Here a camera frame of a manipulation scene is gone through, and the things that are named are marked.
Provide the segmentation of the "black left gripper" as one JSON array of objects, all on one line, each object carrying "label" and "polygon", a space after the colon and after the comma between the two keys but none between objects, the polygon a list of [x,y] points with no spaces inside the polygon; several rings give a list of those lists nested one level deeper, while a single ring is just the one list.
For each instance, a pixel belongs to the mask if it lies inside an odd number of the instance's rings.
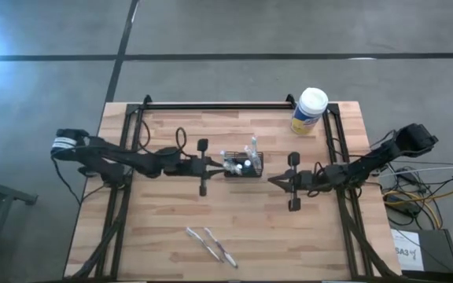
[{"label": "black left gripper", "polygon": [[[186,166],[188,169],[188,175],[192,177],[199,177],[200,178],[200,185],[199,185],[199,195],[206,196],[207,195],[207,180],[217,174],[224,174],[226,172],[225,169],[218,169],[218,170],[211,170],[210,174],[208,173],[207,166],[209,162],[209,158],[206,156],[206,151],[208,149],[208,139],[199,139],[197,142],[197,150],[201,153],[199,156],[191,156],[186,161]],[[210,165],[213,167],[223,167],[224,162],[216,162],[214,160],[210,160]]]}]

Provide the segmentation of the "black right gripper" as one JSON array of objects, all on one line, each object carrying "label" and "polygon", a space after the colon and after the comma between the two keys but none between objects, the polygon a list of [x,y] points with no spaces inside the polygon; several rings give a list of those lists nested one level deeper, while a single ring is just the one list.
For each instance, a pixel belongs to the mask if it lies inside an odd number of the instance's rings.
[{"label": "black right gripper", "polygon": [[289,177],[286,173],[282,175],[276,175],[269,177],[267,180],[269,183],[283,189],[285,192],[290,193],[290,199],[288,202],[290,211],[299,211],[301,208],[301,199],[298,197],[298,190],[309,191],[313,183],[312,171],[297,171],[297,166],[300,164],[300,154],[292,152],[288,156],[288,165],[290,166]]}]

